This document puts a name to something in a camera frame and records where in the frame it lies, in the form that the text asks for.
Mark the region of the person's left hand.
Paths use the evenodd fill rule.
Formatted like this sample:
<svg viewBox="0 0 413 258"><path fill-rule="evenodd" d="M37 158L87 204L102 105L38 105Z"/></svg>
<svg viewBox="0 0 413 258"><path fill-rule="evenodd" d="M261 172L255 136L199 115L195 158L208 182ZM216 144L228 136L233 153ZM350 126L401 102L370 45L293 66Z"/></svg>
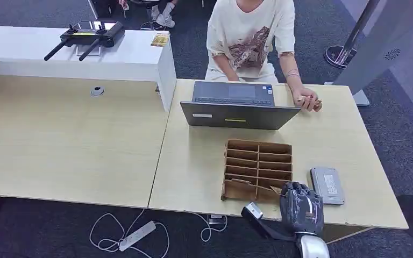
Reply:
<svg viewBox="0 0 413 258"><path fill-rule="evenodd" d="M322 101L318 95L311 89L304 86L291 88L295 106L306 111L318 112L322 108Z"/></svg>

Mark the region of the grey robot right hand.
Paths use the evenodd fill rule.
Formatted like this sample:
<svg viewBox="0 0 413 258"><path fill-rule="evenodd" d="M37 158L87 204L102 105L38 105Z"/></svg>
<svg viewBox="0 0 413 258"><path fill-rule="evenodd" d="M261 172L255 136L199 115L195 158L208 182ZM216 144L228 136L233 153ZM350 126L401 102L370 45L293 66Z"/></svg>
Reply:
<svg viewBox="0 0 413 258"><path fill-rule="evenodd" d="M287 182L282 187L280 212L283 228L290 234L321 235L324 226L323 200L305 184Z"/></svg>

